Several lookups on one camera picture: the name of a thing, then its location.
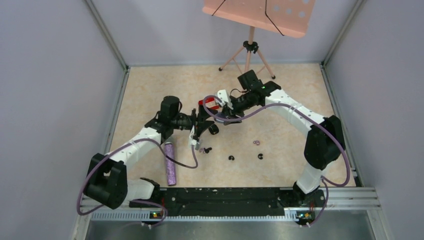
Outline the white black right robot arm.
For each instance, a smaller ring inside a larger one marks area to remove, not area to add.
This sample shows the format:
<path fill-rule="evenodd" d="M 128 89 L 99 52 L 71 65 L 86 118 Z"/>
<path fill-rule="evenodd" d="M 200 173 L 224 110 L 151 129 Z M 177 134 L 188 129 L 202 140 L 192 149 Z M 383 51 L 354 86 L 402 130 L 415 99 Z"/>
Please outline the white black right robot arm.
<path fill-rule="evenodd" d="M 225 125 L 240 123 L 254 115 L 246 115 L 246 110 L 258 106 L 259 109 L 255 110 L 255 113 L 270 110 L 283 117 L 305 136 L 303 155 L 307 163 L 292 190 L 292 199 L 297 205 L 307 206 L 313 200 L 321 182 L 328 182 L 324 177 L 326 168 L 339 157 L 342 157 L 345 163 L 346 179 L 339 183 L 338 187 L 347 185 L 351 172 L 342 122 L 337 116 L 325 117 L 308 109 L 274 81 L 263 83 L 253 70 L 243 73 L 237 79 L 242 87 L 240 96 L 234 97 L 224 89 L 215 94 L 215 102 L 222 108 L 221 112 L 215 115 L 215 120 Z"/>

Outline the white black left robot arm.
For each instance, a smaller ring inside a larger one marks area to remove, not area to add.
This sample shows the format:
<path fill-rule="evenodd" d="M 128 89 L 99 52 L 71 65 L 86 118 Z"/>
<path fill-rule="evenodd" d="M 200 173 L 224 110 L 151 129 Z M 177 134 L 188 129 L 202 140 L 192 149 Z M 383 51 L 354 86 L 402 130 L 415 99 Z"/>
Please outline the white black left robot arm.
<path fill-rule="evenodd" d="M 165 96 L 156 115 L 132 139 L 121 147 L 103 155 L 95 154 L 89 163 L 86 179 L 78 193 L 77 212 L 83 196 L 87 196 L 101 206 L 118 208 L 128 194 L 128 171 L 155 147 L 164 152 L 162 145 L 175 130 L 189 131 L 189 146 L 192 151 L 200 147 L 201 134 L 214 124 L 209 120 L 217 114 L 216 109 L 199 105 L 191 114 L 181 112 L 182 102 L 176 96 Z"/>

